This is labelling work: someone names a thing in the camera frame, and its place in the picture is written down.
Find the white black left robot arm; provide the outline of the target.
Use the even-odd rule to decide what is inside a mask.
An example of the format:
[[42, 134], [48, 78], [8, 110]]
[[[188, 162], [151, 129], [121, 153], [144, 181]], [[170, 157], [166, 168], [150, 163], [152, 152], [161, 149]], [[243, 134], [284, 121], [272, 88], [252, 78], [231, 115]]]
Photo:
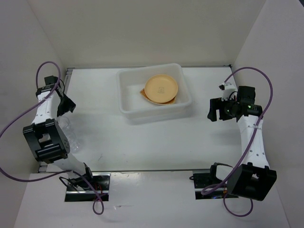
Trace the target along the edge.
[[53, 164], [63, 171], [70, 170], [68, 176], [72, 186], [89, 190], [95, 183], [92, 172], [72, 154], [68, 138], [57, 121], [63, 114], [73, 112], [76, 104], [60, 87], [47, 97], [58, 78], [47, 76], [44, 80], [46, 85], [36, 92], [38, 101], [43, 103], [37, 108], [31, 125], [23, 128], [23, 135], [38, 162]]

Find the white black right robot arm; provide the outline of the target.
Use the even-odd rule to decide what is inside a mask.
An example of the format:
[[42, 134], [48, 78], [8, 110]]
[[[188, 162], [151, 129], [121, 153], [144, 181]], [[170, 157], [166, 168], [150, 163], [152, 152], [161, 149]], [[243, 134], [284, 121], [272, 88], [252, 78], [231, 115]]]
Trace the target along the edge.
[[235, 87], [231, 83], [219, 86], [223, 94], [210, 100], [207, 118], [236, 119], [241, 136], [242, 162], [234, 169], [230, 165], [214, 163], [208, 181], [214, 187], [224, 181], [230, 195], [263, 201], [274, 185], [276, 171], [270, 169], [266, 159], [262, 136], [262, 106], [255, 104], [255, 88]]

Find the triangular woven bamboo basket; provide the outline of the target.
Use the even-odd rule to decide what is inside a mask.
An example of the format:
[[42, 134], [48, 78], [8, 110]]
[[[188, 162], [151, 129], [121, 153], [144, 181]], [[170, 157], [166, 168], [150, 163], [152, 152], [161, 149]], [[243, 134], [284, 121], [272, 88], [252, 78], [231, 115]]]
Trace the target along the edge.
[[141, 94], [141, 96], [142, 96], [143, 98], [145, 98], [145, 99], [148, 101], [148, 98], [149, 98], [149, 97], [146, 95], [144, 89], [142, 89], [142, 90], [140, 91], [140, 94]]

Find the yellow bear plate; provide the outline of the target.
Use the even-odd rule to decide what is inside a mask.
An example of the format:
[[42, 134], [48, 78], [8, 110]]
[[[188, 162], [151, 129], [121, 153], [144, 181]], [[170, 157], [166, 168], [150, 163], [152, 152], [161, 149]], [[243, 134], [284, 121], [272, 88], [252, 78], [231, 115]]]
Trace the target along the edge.
[[176, 98], [173, 98], [172, 100], [170, 100], [168, 102], [164, 102], [164, 103], [158, 103], [158, 102], [152, 101], [149, 98], [148, 98], [148, 101], [153, 103], [153, 104], [157, 104], [157, 105], [171, 105], [171, 104], [175, 104]]
[[144, 86], [147, 97], [159, 104], [167, 103], [174, 99], [179, 87], [176, 80], [165, 74], [154, 75], [148, 79]]

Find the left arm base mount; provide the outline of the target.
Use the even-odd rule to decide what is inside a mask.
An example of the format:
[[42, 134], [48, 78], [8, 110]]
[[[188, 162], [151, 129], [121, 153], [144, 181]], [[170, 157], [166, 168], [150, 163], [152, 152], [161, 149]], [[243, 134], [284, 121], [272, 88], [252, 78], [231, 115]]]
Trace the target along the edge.
[[93, 172], [93, 179], [91, 180], [92, 188], [83, 180], [80, 183], [85, 184], [85, 188], [82, 188], [73, 185], [70, 179], [60, 176], [59, 180], [66, 188], [65, 202], [93, 202], [97, 200], [95, 191], [102, 201], [109, 201], [110, 177], [110, 173]]

